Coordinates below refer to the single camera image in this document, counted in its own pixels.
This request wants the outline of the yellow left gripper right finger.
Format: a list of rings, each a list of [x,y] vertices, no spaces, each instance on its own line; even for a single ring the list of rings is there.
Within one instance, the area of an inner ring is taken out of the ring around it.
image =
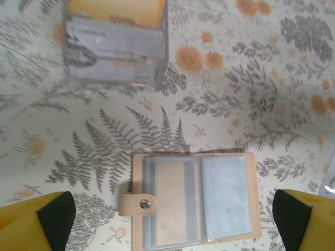
[[[334,200],[278,189],[272,214],[286,250],[334,250]]]

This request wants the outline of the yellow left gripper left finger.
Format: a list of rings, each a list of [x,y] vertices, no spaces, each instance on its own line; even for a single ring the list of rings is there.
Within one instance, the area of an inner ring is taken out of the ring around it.
[[[1,250],[65,250],[75,216],[69,191],[1,207]]]

